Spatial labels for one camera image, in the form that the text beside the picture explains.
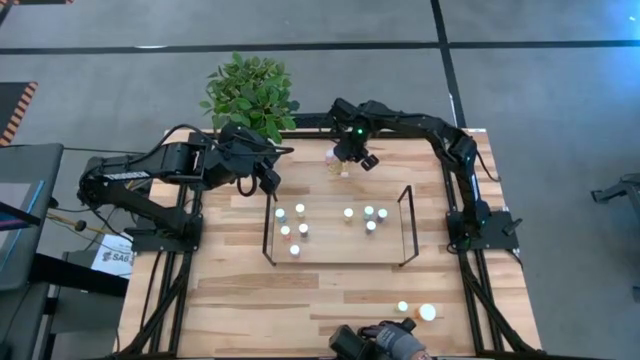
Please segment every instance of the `white paper sign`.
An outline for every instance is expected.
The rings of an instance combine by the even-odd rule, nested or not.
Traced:
[[[122,234],[122,236],[131,238],[127,234]],[[95,259],[93,259],[91,269],[129,279],[134,258],[131,252],[131,243],[116,235],[105,235],[102,239],[102,245],[104,246],[100,246]]]

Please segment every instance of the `small bottle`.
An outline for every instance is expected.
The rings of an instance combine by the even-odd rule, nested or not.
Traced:
[[[309,237],[309,225],[300,224],[300,226],[298,226],[298,230],[300,231],[300,236],[301,237],[303,237],[303,238]]]
[[[380,224],[384,221],[384,219],[387,218],[387,215],[389,215],[387,213],[386,209],[380,209],[378,210],[378,217],[376,217],[376,221]]]
[[[373,218],[373,207],[367,206],[364,208],[364,220],[369,221]]]
[[[431,304],[424,304],[418,309],[418,315],[424,321],[433,321],[436,318],[436,308]]]
[[[396,304],[396,311],[397,312],[407,312],[407,310],[409,310],[409,304],[407,304],[406,301],[399,301]]]
[[[296,214],[298,215],[298,219],[304,219],[304,205],[303,204],[296,205]]]
[[[367,235],[370,235],[371,233],[373,233],[375,229],[376,229],[376,223],[373,221],[367,221],[365,233],[367,233]]]
[[[351,220],[353,220],[353,209],[352,208],[344,209],[344,222],[347,224],[350,224]]]
[[[280,233],[282,234],[282,239],[284,241],[291,241],[291,229],[288,226],[283,226],[280,228]]]
[[[293,257],[299,257],[300,256],[300,246],[291,245],[291,247],[289,248],[289,254],[291,254],[291,256],[293,256]]]
[[[276,209],[276,219],[281,224],[284,224],[287,222],[287,216],[284,213],[284,209]]]

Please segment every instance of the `wooden tabletop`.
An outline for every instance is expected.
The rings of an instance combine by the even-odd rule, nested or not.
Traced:
[[[496,173],[484,130],[470,130],[489,171]],[[169,141],[185,141],[187,131]],[[350,167],[348,179],[318,178],[308,171],[325,161],[332,147],[326,140],[285,140],[295,152],[276,164],[282,177],[279,198],[309,194],[349,195],[359,200],[395,200],[406,185],[414,190],[420,255],[405,267],[383,264],[279,264],[262,255],[266,200],[245,198],[235,186],[223,186],[203,197],[205,232],[195,253],[178,355],[326,356],[328,338],[341,324],[354,329],[381,320],[416,319],[423,303],[437,309],[432,322],[417,321],[414,335],[432,355],[473,354],[473,343],[457,257],[447,253],[448,210],[440,162],[424,140],[372,140],[368,148],[380,159],[370,172]],[[500,184],[491,182],[476,164],[480,191],[494,208],[504,204]],[[151,199],[175,204],[177,187],[155,182]],[[495,302],[531,346],[539,347],[535,321],[520,266],[505,251],[485,251]],[[475,263],[470,253],[470,261]],[[155,254],[139,255],[134,264],[120,320],[123,346],[138,332]],[[155,308],[162,272],[161,258],[148,313]],[[394,311],[398,301],[409,312]],[[491,349],[486,315],[478,303],[485,348]],[[167,313],[161,349],[166,349],[173,320]]]

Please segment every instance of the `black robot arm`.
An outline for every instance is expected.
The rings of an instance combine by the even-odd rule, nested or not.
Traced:
[[[272,194],[280,184],[273,166],[280,155],[293,151],[274,146],[255,131],[232,123],[222,129],[217,141],[201,133],[203,142],[200,143],[163,144],[172,132],[182,127],[200,132],[189,125],[179,125],[145,155],[91,158],[80,178],[78,198],[91,209],[112,204],[147,220],[148,226],[142,229],[139,223],[136,229],[125,230],[134,236],[134,251],[170,250],[171,244],[177,247],[171,251],[193,250],[197,247],[194,243],[199,242],[202,217],[188,214],[179,207],[163,207],[130,191],[125,186],[128,181],[159,179],[201,192],[251,177],[252,190],[243,195],[252,195],[258,180],[260,188]]]
[[[341,161],[362,161],[361,165],[367,171],[379,162],[368,153],[367,140],[381,130],[424,137],[429,141],[436,157],[447,170],[455,174],[458,182],[464,203],[460,235],[472,239],[481,237],[480,229],[491,211],[478,189],[474,170],[478,150],[471,136],[441,118],[393,111],[371,100],[355,107],[343,99],[337,99],[330,115],[334,119],[334,131],[340,136],[334,148],[336,157]]]

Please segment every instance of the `potted plant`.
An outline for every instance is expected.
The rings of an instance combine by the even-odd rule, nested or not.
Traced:
[[[232,58],[208,76],[209,100],[200,102],[207,109],[204,115],[213,113],[214,132],[232,121],[280,144],[280,130],[295,130],[291,111],[300,107],[297,101],[289,100],[291,80],[284,63],[257,56],[243,60],[236,52]]]

